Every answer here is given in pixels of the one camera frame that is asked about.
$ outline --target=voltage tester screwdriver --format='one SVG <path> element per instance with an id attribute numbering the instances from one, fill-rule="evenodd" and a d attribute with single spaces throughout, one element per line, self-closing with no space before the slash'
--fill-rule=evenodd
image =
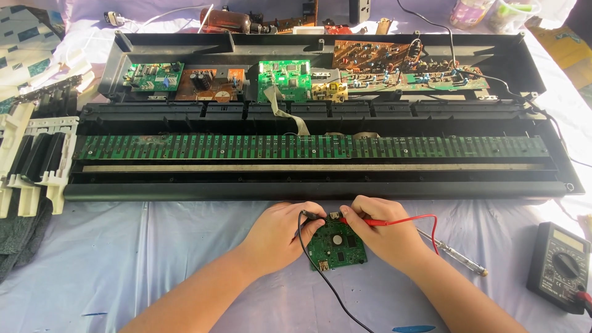
<path id="1" fill-rule="evenodd" d="M 310 213 L 307 212 L 305 210 L 303 210 L 303 215 L 306 216 L 307 218 L 311 219 L 311 220 L 327 220 L 326 218 L 320 217 L 319 215 L 316 215 L 314 213 Z M 345 217 L 343 217 L 343 214 L 341 214 L 341 212 L 336 212 L 336 213 L 330 213 L 329 217 L 331 219 L 339 219 L 341 222 L 347 224 L 347 220 L 345 219 Z M 400 223 L 400 222 L 405 222 L 405 221 L 410 221 L 410 220 L 415 220 L 415 219 L 421 219 L 424 217 L 434 217 L 434 228 L 433 230 L 436 229 L 436 223 L 437 223 L 437 218 L 435 215 L 432 214 L 427 214 L 427 215 L 420 215 L 420 216 L 415 216 L 415 217 L 409 217 L 407 219 L 403 219 L 403 220 L 398 220 L 398 221 L 393 221 L 393 222 L 388 222 L 388 221 L 383 221 L 383 220 L 372 220 L 372 219 L 363 219 L 364 222 L 366 222 L 369 226 L 388 226 L 388 225 L 393 225 L 396 223 Z M 435 239 L 433 237 L 433 232 L 432 232 L 432 236 L 430 236 L 429 234 L 427 234 L 426 232 L 424 232 L 423 230 L 416 228 L 417 232 L 421 235 L 424 236 L 425 238 L 429 239 L 430 241 L 432 241 L 432 244 L 434 246 L 434 250 L 436 251 L 437 254 L 438 250 L 436 247 L 442 249 L 445 253 L 447 253 L 448 255 L 450 255 L 452 258 L 454 258 L 455 260 L 457 260 L 458 262 L 460 262 L 461 264 L 463 264 L 464 266 L 468 267 L 470 270 L 472 270 L 473 272 L 479 274 L 480 276 L 487 276 L 488 272 L 487 269 L 485 269 L 483 266 L 477 264 L 476 262 L 474 262 L 473 260 L 470 260 L 469 258 L 465 257 L 464 255 L 460 254 L 457 250 L 451 248 L 450 246 L 448 246 L 446 243 L 438 241 L 437 239 Z"/>

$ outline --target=multimeter dial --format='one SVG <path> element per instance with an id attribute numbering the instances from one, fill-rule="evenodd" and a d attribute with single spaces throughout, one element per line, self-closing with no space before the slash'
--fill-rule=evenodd
<path id="1" fill-rule="evenodd" d="M 578 263 L 565 252 L 559 252 L 553 256 L 553 266 L 557 273 L 566 278 L 576 278 L 580 273 Z"/>

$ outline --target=forearm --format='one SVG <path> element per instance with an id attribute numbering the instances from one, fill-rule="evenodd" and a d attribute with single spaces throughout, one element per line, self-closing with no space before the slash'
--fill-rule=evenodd
<path id="1" fill-rule="evenodd" d="M 208 332 L 256 273 L 236 248 L 180 283 L 121 333 Z"/>
<path id="2" fill-rule="evenodd" d="M 526 332 L 493 300 L 432 251 L 405 272 L 423 291 L 453 333 Z"/>

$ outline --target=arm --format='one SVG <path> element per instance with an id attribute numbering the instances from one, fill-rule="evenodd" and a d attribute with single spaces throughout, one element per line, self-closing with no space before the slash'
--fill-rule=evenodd
<path id="1" fill-rule="evenodd" d="M 514 318 L 428 248 L 412 221 L 370 227 L 362 220 L 395 221 L 409 217 L 400 203 L 358 196 L 352 207 L 342 206 L 341 211 L 377 256 L 420 287 L 451 332 L 526 332 Z"/>
<path id="2" fill-rule="evenodd" d="M 120 332 L 208 332 L 248 285 L 286 267 L 302 254 L 300 240 L 294 237 L 302 209 L 327 216 L 321 206 L 312 202 L 271 206 L 239 246 L 166 293 Z M 306 224 L 303 242 L 308 244 L 323 224 L 323 220 Z"/>

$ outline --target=green circuit board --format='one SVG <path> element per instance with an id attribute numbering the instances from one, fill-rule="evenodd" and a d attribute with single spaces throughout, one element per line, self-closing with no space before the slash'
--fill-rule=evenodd
<path id="1" fill-rule="evenodd" d="M 468 71 L 481 74 L 478 67 L 467 68 Z M 418 83 L 419 76 L 428 74 L 430 79 L 428 83 Z M 464 77 L 467 76 L 467 83 L 464 84 Z M 402 73 L 389 74 L 385 80 L 384 73 L 354 73 L 352 71 L 341 72 L 342 83 L 348 84 L 348 93 L 372 92 L 372 91 L 434 91 L 434 90 L 479 90 L 489 88 L 489 84 L 484 78 L 471 76 L 463 73 L 451 75 L 447 72 L 428 72 L 428 73 Z"/>
<path id="2" fill-rule="evenodd" d="M 297 103 L 312 99 L 309 60 L 260 61 L 258 78 L 258 102 L 268 102 L 263 93 L 276 85 L 284 100 Z"/>
<path id="3" fill-rule="evenodd" d="M 124 75 L 132 91 L 177 91 L 184 63 L 135 63 Z"/>
<path id="4" fill-rule="evenodd" d="M 308 255 L 321 271 L 368 262 L 361 238 L 337 214 L 330 213 L 308 243 Z"/>
<path id="5" fill-rule="evenodd" d="M 325 159 L 548 157 L 539 136 L 78 136 L 73 159 Z"/>

